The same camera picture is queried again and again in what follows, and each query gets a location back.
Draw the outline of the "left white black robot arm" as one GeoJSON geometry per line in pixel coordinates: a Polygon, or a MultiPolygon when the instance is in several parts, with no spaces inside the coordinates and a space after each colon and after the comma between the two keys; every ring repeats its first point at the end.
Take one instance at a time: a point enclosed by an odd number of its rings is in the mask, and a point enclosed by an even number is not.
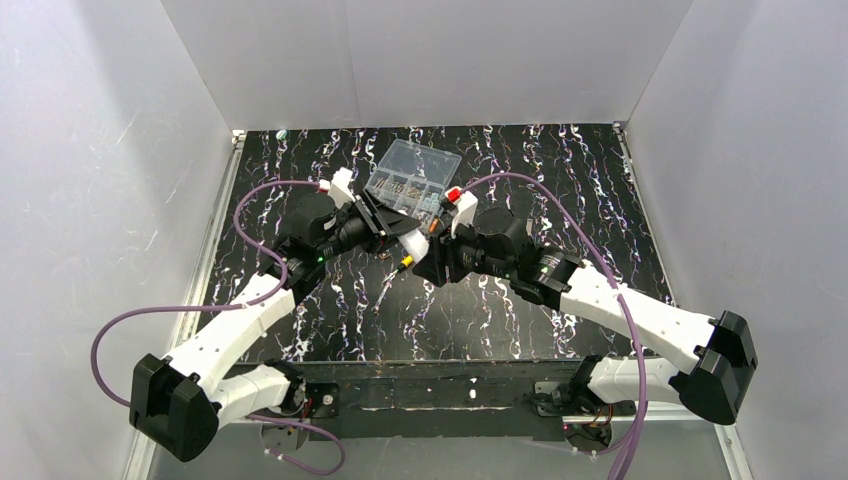
{"type": "Polygon", "coordinates": [[[421,242],[420,220],[364,192],[347,201],[325,193],[300,199],[266,265],[191,339],[164,357],[135,366],[130,423],[176,459],[198,457],[224,426],[261,410],[303,416],[311,401],[303,374],[266,361],[247,373],[230,370],[326,276],[328,260],[359,248],[377,254],[397,243],[421,242]]]}

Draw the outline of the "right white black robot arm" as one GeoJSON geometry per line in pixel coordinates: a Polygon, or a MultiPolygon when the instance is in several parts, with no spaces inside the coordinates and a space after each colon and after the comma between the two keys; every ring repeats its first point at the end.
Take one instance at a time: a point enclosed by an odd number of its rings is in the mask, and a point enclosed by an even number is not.
{"type": "Polygon", "coordinates": [[[622,335],[636,332],[655,356],[634,360],[590,356],[569,382],[565,397],[587,408],[622,401],[679,404],[719,425],[737,421],[758,367],[747,320],[667,305],[624,285],[612,287],[589,261],[540,246],[505,208],[476,219],[463,216],[425,235],[402,237],[415,275],[442,287],[468,274],[507,281],[525,301],[592,321],[622,335]]]}

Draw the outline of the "white remote control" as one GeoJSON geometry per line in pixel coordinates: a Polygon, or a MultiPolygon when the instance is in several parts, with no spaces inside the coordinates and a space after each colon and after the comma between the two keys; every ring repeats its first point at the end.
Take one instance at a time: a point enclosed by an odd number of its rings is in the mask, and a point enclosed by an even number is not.
{"type": "Polygon", "coordinates": [[[414,263],[420,262],[429,250],[429,239],[418,229],[414,229],[400,236],[399,242],[403,246],[406,255],[411,256],[414,263]]]}

